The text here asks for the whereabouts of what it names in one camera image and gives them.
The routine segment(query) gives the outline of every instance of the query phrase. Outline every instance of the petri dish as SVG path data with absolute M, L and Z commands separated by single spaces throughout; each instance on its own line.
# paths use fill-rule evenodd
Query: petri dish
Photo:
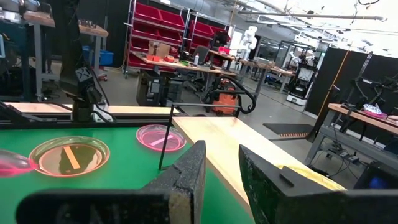
M 136 132 L 137 140 L 145 147 L 162 151 L 164 139 L 166 135 L 167 126 L 165 125 L 147 125 L 138 129 Z M 169 136 L 167 138 L 166 152 L 174 152 L 182 149 L 187 143 L 187 140 L 175 128 L 170 127 Z
M 35 170 L 52 177 L 76 177 L 99 169 L 109 159 L 109 147 L 86 136 L 67 136 L 37 146 L 29 155 Z

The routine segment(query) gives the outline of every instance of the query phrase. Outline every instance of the office chair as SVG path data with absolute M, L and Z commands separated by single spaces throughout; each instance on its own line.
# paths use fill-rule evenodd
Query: office chair
M 193 58 L 195 58 L 196 55 L 199 55 L 198 65 L 199 66 L 203 65 L 206 62 L 208 52 L 209 52 L 208 47 L 198 46 L 192 55 L 192 60 Z M 178 68 L 177 73 L 181 76 L 181 78 L 185 80 L 184 81 L 185 87 L 189 87 L 195 92 L 203 87 L 202 83 L 205 82 L 205 76 L 202 72 L 194 72 L 191 70 Z

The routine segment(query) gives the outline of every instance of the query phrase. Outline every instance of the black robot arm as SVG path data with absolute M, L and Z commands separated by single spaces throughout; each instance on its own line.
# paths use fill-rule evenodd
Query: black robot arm
M 93 120 L 93 108 L 101 99 L 94 71 L 83 58 L 77 18 L 79 0 L 50 0 L 57 43 L 62 51 L 60 88 L 73 99 L 72 121 Z

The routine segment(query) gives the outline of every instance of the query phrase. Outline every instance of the green table surface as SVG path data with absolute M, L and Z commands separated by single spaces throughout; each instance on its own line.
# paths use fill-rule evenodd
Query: green table surface
M 0 149 L 13 151 L 28 157 L 39 144 L 63 136 L 89 136 L 109 146 L 109 161 L 98 170 L 79 177 L 56 178 L 32 171 L 15 177 L 0 178 L 0 223 L 15 223 L 18 203 L 29 194 L 43 189 L 140 189 L 160 172 L 160 153 L 142 146 L 136 139 L 138 128 L 91 128 L 91 129 L 42 129 L 0 130 Z M 167 153 L 164 166 L 172 164 L 189 146 L 177 152 Z M 207 168 L 202 223 L 254 223 Z

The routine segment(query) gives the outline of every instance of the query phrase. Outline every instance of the cardboard box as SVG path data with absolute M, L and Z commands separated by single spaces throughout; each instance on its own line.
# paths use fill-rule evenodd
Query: cardboard box
M 159 42 L 150 41 L 148 54 L 155 55 L 160 58 L 166 57 L 170 52 L 171 46 Z

